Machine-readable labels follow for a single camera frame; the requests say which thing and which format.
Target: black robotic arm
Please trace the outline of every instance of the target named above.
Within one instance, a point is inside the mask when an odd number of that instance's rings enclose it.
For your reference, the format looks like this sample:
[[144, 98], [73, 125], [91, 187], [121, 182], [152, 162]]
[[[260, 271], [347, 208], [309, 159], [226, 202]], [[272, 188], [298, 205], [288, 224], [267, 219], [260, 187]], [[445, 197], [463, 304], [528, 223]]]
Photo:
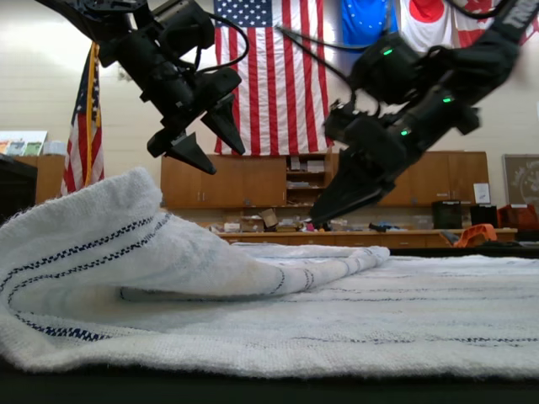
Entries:
[[241, 79], [231, 68], [197, 72], [180, 57], [214, 43], [210, 16], [193, 0], [169, 0], [150, 10], [147, 0], [36, 0], [75, 25], [99, 45], [104, 66], [118, 61], [163, 115], [163, 129], [148, 142], [154, 156], [215, 173], [211, 161], [185, 129], [197, 117], [234, 151], [245, 149], [232, 117], [232, 90]]
[[[197, 72], [197, 66], [179, 59], [195, 47], [213, 45], [210, 16], [217, 16], [193, 0], [169, 0], [155, 10], [147, 0], [36, 1], [97, 42], [101, 62], [108, 66], [118, 61], [141, 88], [142, 100], [161, 112], [163, 129], [148, 142], [153, 156], [165, 154], [214, 173], [195, 135], [185, 134], [206, 111], [202, 121], [243, 154], [232, 118], [231, 92], [241, 82], [237, 73], [227, 67]], [[448, 130], [456, 127], [466, 135], [477, 129], [473, 105], [508, 78], [520, 38], [538, 11], [539, 0], [501, 0], [491, 12], [493, 24], [475, 44], [458, 50], [435, 46], [425, 56], [398, 33], [386, 35], [368, 47], [349, 77], [340, 73], [352, 93], [361, 88], [380, 103], [404, 106], [396, 114], [378, 116], [356, 110], [355, 96], [347, 104], [332, 105], [326, 136], [348, 148], [341, 151], [337, 175], [311, 210], [313, 221], [320, 224], [377, 203]], [[292, 40], [298, 35], [283, 33]]]

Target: white towel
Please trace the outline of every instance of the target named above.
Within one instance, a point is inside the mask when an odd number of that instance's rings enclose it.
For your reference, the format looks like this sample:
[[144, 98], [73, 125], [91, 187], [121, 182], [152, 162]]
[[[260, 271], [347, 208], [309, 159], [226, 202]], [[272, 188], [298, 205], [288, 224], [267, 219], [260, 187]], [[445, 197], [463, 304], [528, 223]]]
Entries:
[[[380, 247], [308, 247], [301, 256], [325, 259], [262, 263], [194, 223], [159, 212], [161, 197], [149, 174], [137, 169], [0, 228], [0, 354], [28, 370], [101, 361], [218, 369], [221, 361], [213, 359], [242, 354], [226, 346], [242, 340], [243, 330], [212, 343], [190, 333], [216, 315], [193, 307], [194, 301], [256, 300], [260, 319], [263, 306], [273, 304], [270, 297], [310, 290], [389, 255]], [[152, 300], [165, 300], [166, 307]], [[221, 302], [217, 311], [232, 315], [234, 304]], [[214, 337], [220, 333], [216, 325]], [[187, 359], [170, 350], [191, 347], [194, 353], [196, 346], [209, 356]], [[156, 347], [161, 354], [148, 356]]]
[[30, 371], [539, 377], [537, 260], [230, 247], [160, 200], [137, 170], [0, 228], [0, 354]]

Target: black speaker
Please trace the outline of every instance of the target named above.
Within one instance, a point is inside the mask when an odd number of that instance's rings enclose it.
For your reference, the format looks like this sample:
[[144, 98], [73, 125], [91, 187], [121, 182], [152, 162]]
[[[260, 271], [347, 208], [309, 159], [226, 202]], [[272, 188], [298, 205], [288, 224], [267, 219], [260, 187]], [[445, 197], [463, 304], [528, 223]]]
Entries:
[[0, 226], [35, 204], [37, 168], [0, 153]]
[[482, 225], [489, 223], [494, 229], [498, 225], [498, 210], [493, 205], [475, 205], [470, 207], [470, 216], [472, 217], [472, 225]]
[[462, 229], [462, 206], [458, 200], [432, 203], [432, 221], [435, 229]]

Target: wall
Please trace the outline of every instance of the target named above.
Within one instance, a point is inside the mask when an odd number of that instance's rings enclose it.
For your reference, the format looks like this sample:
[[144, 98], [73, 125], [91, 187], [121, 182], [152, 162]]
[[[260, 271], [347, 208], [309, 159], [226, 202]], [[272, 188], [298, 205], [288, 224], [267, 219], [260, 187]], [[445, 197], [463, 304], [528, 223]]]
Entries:
[[[153, 0], [155, 7], [162, 0]], [[211, 11], [212, 1], [198, 2]], [[339, 40], [339, 0], [325, 2], [326, 40]], [[48, 130], [52, 140], [66, 141], [89, 41], [59, 14], [32, 1], [0, 0], [0, 130]], [[350, 66], [350, 58], [328, 50], [328, 60]], [[202, 66], [215, 63], [207, 50]], [[512, 78], [480, 103], [483, 127], [463, 137], [451, 132], [434, 150], [488, 153], [493, 202], [505, 202], [501, 156], [539, 153], [539, 34], [523, 48]], [[329, 73], [330, 100], [346, 98], [342, 83]], [[102, 69], [101, 104], [104, 122], [105, 170], [116, 175], [144, 166], [159, 181], [159, 161], [146, 151], [147, 140], [160, 129], [160, 115], [139, 99], [133, 82], [119, 81], [117, 66]], [[372, 108], [360, 95], [360, 105]], [[215, 136], [200, 123], [192, 124], [199, 143], [212, 152]], [[378, 210], [360, 215], [380, 217]], [[406, 215], [399, 211], [395, 215]]]

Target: blue flag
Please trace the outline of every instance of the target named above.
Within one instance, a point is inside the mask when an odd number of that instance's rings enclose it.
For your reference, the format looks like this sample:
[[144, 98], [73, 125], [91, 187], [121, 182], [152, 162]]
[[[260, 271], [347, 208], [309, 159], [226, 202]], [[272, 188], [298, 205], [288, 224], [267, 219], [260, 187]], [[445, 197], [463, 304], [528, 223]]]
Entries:
[[[391, 5], [389, 16], [387, 6]], [[346, 45], [372, 45], [380, 39], [391, 18], [389, 32], [397, 27], [397, 13], [392, 0], [341, 0], [343, 39]]]

